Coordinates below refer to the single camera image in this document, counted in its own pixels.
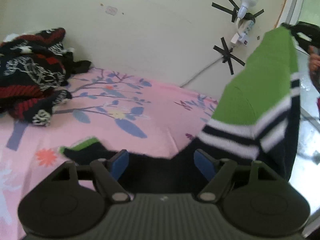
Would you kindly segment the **person's right hand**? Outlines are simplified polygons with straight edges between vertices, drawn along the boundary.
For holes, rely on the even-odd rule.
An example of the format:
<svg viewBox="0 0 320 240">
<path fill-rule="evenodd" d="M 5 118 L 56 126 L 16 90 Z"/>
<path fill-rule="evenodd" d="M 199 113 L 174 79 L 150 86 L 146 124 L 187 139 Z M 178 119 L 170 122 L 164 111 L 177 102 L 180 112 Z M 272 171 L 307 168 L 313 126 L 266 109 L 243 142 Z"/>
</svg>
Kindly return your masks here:
<svg viewBox="0 0 320 240">
<path fill-rule="evenodd" d="M 315 89 L 319 92 L 319 68 L 320 61 L 319 55 L 315 52 L 315 47 L 309 46 L 309 76 Z"/>
</svg>

